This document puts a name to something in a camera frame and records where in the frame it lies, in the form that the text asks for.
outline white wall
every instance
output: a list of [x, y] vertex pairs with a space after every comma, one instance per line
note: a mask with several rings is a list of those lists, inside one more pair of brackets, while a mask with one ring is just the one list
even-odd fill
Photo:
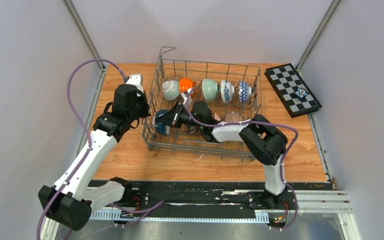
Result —
[[384, 1], [344, 0], [302, 73], [362, 239], [384, 239]]
[[[91, 58], [62, 1], [0, 0], [0, 240], [35, 239], [38, 191], [73, 160], [81, 127], [67, 79]], [[72, 98], [86, 116], [98, 68], [81, 70]]]
[[332, 0], [73, 0], [101, 57], [298, 63]]

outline dish rack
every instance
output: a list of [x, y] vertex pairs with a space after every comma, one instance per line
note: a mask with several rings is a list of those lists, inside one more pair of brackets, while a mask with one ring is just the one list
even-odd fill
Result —
[[[159, 52], [158, 61], [153, 76], [151, 90], [147, 92], [149, 111], [151, 116], [143, 119], [142, 137], [145, 140], [149, 150], [189, 152], [201, 155], [218, 155], [221, 158], [239, 158], [243, 160], [255, 159], [248, 147], [243, 142], [226, 141], [213, 143], [205, 141], [199, 132], [190, 131], [190, 128], [183, 125], [181, 128], [171, 127], [168, 135], [161, 135], [156, 132], [156, 126], [153, 124], [153, 116], [159, 110], [170, 110], [176, 102], [182, 102], [181, 96], [177, 99], [168, 101], [163, 97], [162, 85], [164, 81], [179, 80], [180, 78], [189, 78], [201, 85], [204, 78], [212, 79], [218, 83], [221, 80], [228, 80], [235, 85], [235, 95], [233, 99], [224, 104], [221, 95], [212, 102], [207, 102], [208, 107], [213, 113], [217, 113], [221, 120], [224, 120], [225, 114], [230, 111], [240, 112], [245, 119], [250, 119], [255, 114], [261, 114], [262, 101], [259, 95], [262, 89], [261, 70], [258, 66], [178, 60], [166, 57], [168, 52], [173, 51], [174, 47], [163, 46]], [[245, 81], [252, 87], [252, 94], [248, 102], [241, 104], [239, 102], [238, 82]], [[204, 100], [201, 88], [192, 98], [190, 108], [195, 101]]]

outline blue and white porcelain bowl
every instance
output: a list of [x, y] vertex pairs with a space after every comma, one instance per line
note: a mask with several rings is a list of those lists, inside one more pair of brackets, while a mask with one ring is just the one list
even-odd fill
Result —
[[220, 91], [221, 99], [223, 100], [224, 104], [232, 101], [233, 97], [235, 96], [235, 86], [230, 81], [221, 80]]
[[241, 104], [248, 102], [252, 94], [252, 87], [246, 82], [240, 81], [237, 84], [237, 88], [239, 89], [239, 102]]

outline bowl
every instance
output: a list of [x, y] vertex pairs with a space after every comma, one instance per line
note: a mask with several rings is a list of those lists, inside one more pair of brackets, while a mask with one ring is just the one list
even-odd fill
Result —
[[229, 111], [224, 115], [224, 121], [226, 123], [236, 123], [245, 120], [244, 115], [238, 111]]
[[202, 94], [207, 102], [211, 102], [216, 99], [217, 94], [220, 93], [220, 84], [210, 78], [204, 78], [202, 80]]
[[168, 101], [176, 99], [180, 95], [179, 81], [167, 80], [162, 84], [162, 95]]
[[155, 126], [156, 133], [160, 135], [169, 135], [170, 133], [170, 126], [165, 125], [162, 122], [155, 122], [155, 118], [158, 118], [159, 116], [167, 113], [168, 111], [166, 109], [161, 109], [156, 112], [156, 114], [152, 117], [152, 125]]
[[220, 84], [221, 99], [224, 104], [232, 101], [235, 95], [235, 86], [228, 80], [221, 80]]
[[190, 79], [190, 78], [180, 78], [179, 80], [179, 89], [181, 93], [188, 93], [190, 89], [194, 88], [197, 85], [197, 83]]
[[237, 84], [237, 88], [239, 89], [239, 102], [241, 104], [244, 104], [250, 100], [251, 94], [252, 94], [252, 87], [248, 85], [244, 81], [240, 81]]

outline chessboard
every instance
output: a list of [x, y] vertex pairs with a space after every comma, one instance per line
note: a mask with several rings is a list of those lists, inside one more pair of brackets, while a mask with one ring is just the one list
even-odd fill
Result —
[[322, 107], [291, 63], [267, 68], [264, 75], [291, 118], [316, 112]]

